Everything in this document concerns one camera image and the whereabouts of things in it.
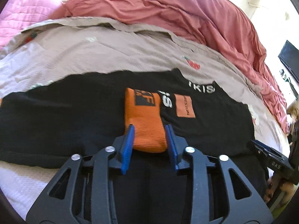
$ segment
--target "red duvet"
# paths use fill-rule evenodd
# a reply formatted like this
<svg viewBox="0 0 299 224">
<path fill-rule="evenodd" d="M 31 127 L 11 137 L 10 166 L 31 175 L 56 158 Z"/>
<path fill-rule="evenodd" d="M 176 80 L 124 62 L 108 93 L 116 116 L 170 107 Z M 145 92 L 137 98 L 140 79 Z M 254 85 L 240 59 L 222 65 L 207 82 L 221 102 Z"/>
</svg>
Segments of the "red duvet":
<svg viewBox="0 0 299 224">
<path fill-rule="evenodd" d="M 228 0 L 69 0 L 52 18 L 98 16 L 157 25 L 220 52 L 261 88 L 265 105 L 286 133 L 286 101 L 264 63 L 266 49 L 247 16 Z"/>
</svg>

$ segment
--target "folded sock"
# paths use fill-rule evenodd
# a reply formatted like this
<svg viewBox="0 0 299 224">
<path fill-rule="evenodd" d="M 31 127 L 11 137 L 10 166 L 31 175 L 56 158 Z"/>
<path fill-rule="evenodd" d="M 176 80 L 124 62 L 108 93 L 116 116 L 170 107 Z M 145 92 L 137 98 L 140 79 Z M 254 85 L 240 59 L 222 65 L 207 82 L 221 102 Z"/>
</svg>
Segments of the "folded sock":
<svg viewBox="0 0 299 224">
<path fill-rule="evenodd" d="M 134 149 L 151 153 L 167 149 L 160 102 L 157 93 L 126 89 L 125 126 L 126 130 L 130 124 L 135 127 Z"/>
</svg>

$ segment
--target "white bedsheet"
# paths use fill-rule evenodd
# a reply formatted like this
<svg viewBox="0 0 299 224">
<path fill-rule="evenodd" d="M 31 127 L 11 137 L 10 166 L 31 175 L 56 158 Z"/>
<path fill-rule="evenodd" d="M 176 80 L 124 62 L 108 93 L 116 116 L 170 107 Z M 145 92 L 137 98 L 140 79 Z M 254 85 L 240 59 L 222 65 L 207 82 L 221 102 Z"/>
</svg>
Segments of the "white bedsheet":
<svg viewBox="0 0 299 224">
<path fill-rule="evenodd" d="M 197 84 L 215 80 L 236 101 L 249 105 L 255 137 L 284 155 L 289 145 L 253 85 L 218 52 L 151 25 L 124 25 L 109 18 L 67 18 L 45 21 L 17 35 L 0 52 L 0 97 L 48 84 L 70 74 L 117 70 L 164 71 L 179 68 Z M 32 32 L 40 33 L 20 46 Z M 192 68 L 184 56 L 200 65 Z M 0 187 L 25 219 L 33 202 L 57 170 L 0 161 Z"/>
</svg>

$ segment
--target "wall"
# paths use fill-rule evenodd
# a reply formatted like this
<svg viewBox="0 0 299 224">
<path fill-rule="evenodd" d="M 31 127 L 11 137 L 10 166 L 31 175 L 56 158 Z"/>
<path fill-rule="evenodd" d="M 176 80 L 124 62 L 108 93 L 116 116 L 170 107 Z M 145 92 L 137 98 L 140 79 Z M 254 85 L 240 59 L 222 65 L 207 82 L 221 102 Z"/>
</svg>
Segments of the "wall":
<svg viewBox="0 0 299 224">
<path fill-rule="evenodd" d="M 243 0 L 239 7 L 243 10 L 247 17 L 251 19 L 257 10 L 259 3 L 260 0 Z"/>
<path fill-rule="evenodd" d="M 280 76 L 279 70 L 284 69 L 298 93 L 299 85 L 283 66 L 278 55 L 286 40 L 299 49 L 299 15 L 290 0 L 260 0 L 259 5 L 261 7 L 256 9 L 251 21 L 267 50 L 265 63 L 290 105 L 295 97 L 289 84 Z"/>
</svg>

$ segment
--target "pink blanket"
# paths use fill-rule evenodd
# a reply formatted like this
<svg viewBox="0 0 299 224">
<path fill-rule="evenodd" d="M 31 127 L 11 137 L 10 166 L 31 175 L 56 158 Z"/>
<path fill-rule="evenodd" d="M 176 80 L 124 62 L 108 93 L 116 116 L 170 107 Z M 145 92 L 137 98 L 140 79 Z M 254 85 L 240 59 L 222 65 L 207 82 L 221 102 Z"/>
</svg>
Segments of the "pink blanket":
<svg viewBox="0 0 299 224">
<path fill-rule="evenodd" d="M 52 18 L 100 16 L 146 23 L 220 52 L 261 88 L 265 105 L 286 133 L 286 101 L 264 63 L 266 50 L 248 17 L 228 0 L 69 0 Z"/>
<path fill-rule="evenodd" d="M 0 49 L 29 25 L 48 19 L 59 0 L 9 0 L 0 14 Z"/>
</svg>

